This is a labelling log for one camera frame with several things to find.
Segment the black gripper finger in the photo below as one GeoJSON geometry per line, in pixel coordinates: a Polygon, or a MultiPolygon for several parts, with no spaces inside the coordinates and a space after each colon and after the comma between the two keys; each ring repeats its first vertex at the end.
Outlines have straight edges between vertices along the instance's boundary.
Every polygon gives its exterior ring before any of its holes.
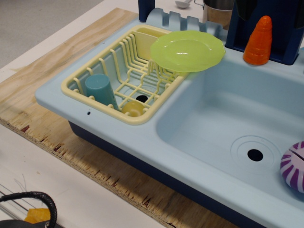
{"type": "Polygon", "coordinates": [[[304,27],[304,0],[299,0],[296,8],[296,15],[294,19],[295,28],[304,27]]]}
{"type": "Polygon", "coordinates": [[[249,20],[257,6],[257,0],[235,0],[238,15],[243,20],[249,20]]]}

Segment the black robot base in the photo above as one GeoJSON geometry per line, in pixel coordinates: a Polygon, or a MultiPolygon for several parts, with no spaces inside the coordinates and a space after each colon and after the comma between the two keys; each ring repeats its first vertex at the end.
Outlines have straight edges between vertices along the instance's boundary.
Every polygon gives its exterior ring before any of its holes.
{"type": "Polygon", "coordinates": [[[22,220],[2,220],[0,228],[48,228],[46,223],[31,224],[22,220]]]}

